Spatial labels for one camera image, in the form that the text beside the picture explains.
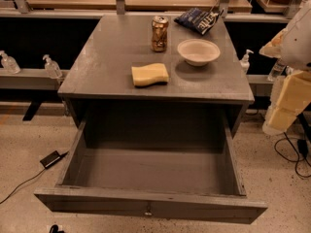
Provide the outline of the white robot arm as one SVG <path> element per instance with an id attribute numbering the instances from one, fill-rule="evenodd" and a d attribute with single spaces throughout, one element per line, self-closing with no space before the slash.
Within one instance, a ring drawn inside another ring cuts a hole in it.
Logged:
<path id="1" fill-rule="evenodd" d="M 282 134 L 311 103 L 311 1 L 259 53 L 281 59 L 294 69 L 274 82 L 262 126 L 265 134 Z"/>

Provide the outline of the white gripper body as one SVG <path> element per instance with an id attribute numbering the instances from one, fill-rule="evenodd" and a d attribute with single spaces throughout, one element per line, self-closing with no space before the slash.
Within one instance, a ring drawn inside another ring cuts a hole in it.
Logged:
<path id="1" fill-rule="evenodd" d="M 267 44 L 260 48 L 259 53 L 270 58 L 280 58 L 285 33 L 286 29 L 279 31 Z"/>

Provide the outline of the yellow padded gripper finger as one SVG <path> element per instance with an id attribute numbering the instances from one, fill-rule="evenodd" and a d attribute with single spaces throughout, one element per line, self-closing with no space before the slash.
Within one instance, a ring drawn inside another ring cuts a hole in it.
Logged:
<path id="1" fill-rule="evenodd" d="M 288 130 L 296 116 L 286 110 L 269 106 L 265 115 L 262 131 L 267 135 L 279 135 Z"/>
<path id="2" fill-rule="evenodd" d="M 299 115 L 311 103 L 311 73 L 294 72 L 286 76 L 277 100 L 279 109 Z"/>

